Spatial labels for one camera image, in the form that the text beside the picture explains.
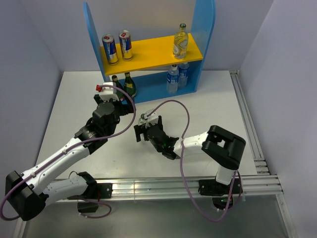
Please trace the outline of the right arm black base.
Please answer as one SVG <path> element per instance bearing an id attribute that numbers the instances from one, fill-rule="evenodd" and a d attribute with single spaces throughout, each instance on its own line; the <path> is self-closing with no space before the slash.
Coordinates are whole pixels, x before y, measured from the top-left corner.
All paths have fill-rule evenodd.
<path id="1" fill-rule="evenodd" d="M 230 209 L 234 205 L 233 195 L 238 195 L 238 198 L 241 197 L 243 189 L 241 182 L 238 178 L 235 178 L 233 181 L 232 195 L 229 199 Z M 212 203 L 216 209 L 224 210 L 227 203 L 227 196 L 229 194 L 230 185 L 223 185 L 216 182 L 215 179 L 201 179 L 199 180 L 199 189 L 198 193 L 201 196 L 211 196 Z"/>

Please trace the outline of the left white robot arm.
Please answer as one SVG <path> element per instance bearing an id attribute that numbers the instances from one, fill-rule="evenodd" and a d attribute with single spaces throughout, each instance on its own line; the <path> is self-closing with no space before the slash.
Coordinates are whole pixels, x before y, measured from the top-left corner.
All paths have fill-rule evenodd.
<path id="1" fill-rule="evenodd" d="M 97 108 L 75 136 L 61 149 L 42 163 L 19 174 L 13 171 L 6 176 L 5 197 L 0 206 L 9 202 L 23 221 L 29 221 L 39 215 L 52 203 L 75 197 L 92 202 L 100 196 L 97 181 L 87 172 L 80 172 L 74 178 L 59 182 L 54 179 L 78 161 L 92 155 L 109 138 L 118 136 L 115 132 L 120 117 L 136 114 L 134 99 L 125 96 L 126 104 L 120 100 L 103 99 L 94 96 Z"/>

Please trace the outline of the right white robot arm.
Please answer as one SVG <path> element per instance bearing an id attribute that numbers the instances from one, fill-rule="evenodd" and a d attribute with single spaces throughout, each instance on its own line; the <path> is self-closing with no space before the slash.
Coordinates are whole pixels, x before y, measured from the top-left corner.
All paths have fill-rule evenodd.
<path id="1" fill-rule="evenodd" d="M 246 146 L 245 139 L 217 125 L 185 139 L 170 137 L 163 130 L 161 116 L 140 118 L 134 131 L 137 142 L 144 138 L 158 153 L 170 160 L 180 159 L 182 149 L 183 156 L 205 153 L 211 157 L 218 163 L 214 187 L 219 193 L 226 193 L 231 188 L 233 174 L 239 169 Z"/>

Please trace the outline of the plastic water bottle blue cap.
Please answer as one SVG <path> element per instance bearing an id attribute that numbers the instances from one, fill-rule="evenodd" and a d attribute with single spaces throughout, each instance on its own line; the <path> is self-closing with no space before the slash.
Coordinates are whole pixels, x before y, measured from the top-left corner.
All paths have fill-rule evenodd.
<path id="1" fill-rule="evenodd" d="M 167 91 L 170 94 L 174 94 L 178 90 L 179 70 L 176 64 L 173 64 L 168 71 L 167 75 Z"/>

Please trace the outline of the red bull can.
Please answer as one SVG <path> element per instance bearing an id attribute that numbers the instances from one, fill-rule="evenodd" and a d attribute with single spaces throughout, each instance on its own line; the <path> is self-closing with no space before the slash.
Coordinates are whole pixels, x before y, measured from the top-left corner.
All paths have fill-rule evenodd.
<path id="1" fill-rule="evenodd" d="M 103 42 L 107 62 L 111 65 L 117 64 L 118 56 L 117 56 L 114 37 L 110 34 L 103 35 L 102 42 Z"/>
<path id="2" fill-rule="evenodd" d="M 132 52 L 132 41 L 131 41 L 130 32 L 123 30 L 119 32 L 118 37 L 119 37 L 122 58 L 124 60 L 131 60 L 133 57 L 133 52 Z"/>

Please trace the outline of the clear glass bottle green cap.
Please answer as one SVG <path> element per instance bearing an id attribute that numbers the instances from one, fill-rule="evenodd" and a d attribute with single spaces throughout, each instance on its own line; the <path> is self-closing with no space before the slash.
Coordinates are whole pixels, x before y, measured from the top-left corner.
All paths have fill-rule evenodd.
<path id="1" fill-rule="evenodd" d="M 139 120 L 138 120 L 138 126 L 144 126 L 147 127 L 148 125 L 148 115 L 146 113 L 141 114 Z"/>

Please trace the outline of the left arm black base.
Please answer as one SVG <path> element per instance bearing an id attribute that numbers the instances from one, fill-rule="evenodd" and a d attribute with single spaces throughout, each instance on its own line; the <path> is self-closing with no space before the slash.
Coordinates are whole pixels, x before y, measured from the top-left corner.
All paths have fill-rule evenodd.
<path id="1" fill-rule="evenodd" d="M 89 214 L 97 212 L 102 199 L 110 199 L 112 195 L 112 183 L 97 183 L 94 188 L 88 188 L 89 191 L 85 192 L 83 195 L 75 195 L 68 197 L 68 200 L 80 199 L 77 202 L 77 210 L 79 213 Z"/>

